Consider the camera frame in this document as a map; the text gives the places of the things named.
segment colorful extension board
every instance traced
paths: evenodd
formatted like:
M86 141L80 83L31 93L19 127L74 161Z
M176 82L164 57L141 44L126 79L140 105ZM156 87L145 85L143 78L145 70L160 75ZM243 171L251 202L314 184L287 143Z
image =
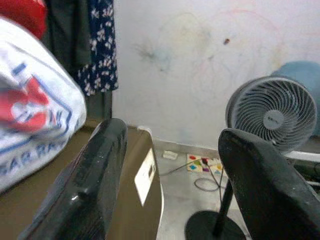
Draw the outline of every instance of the colorful extension board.
M191 172L198 172L198 173L209 173L209 169L208 166L210 167L211 171L214 174L221 174L222 172L222 164L220 159L218 158L214 158L211 159L209 157L204 157L204 156L197 156L194 154L187 154L187 163L190 163L187 165L187 169L188 171ZM207 160L207 165L205 165L203 163L203 159Z

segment fan grille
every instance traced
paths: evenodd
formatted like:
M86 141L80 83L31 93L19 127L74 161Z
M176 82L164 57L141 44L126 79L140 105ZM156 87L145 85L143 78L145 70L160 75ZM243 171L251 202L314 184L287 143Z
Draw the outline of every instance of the fan grille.
M244 85L229 111L229 127L255 134L282 153L307 141L317 122L316 104L309 92L286 77L263 77Z

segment floral fabric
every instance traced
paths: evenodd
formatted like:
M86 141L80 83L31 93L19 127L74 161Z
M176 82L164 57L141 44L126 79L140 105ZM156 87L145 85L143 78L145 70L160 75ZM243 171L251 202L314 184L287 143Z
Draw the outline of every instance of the floral fabric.
M118 88L113 0L88 0L92 64L74 76L87 96Z

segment black pole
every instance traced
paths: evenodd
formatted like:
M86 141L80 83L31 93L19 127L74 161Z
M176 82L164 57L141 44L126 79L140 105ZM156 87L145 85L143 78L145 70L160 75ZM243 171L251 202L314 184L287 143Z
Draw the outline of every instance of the black pole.
M228 214L228 210L231 204L233 194L234 192L232 190L231 182L228 180L224 194L223 194L223 199L220 206L219 214L217 216L217 219L213 228L213 236L215 236L216 238L219 237L224 230L225 221L227 219L227 214Z

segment red cloth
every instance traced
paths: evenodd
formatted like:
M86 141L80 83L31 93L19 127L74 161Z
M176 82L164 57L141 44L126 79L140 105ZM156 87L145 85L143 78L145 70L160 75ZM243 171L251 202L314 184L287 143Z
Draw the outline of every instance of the red cloth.
M43 0L0 0L0 15L22 25L38 39L46 30L46 14Z

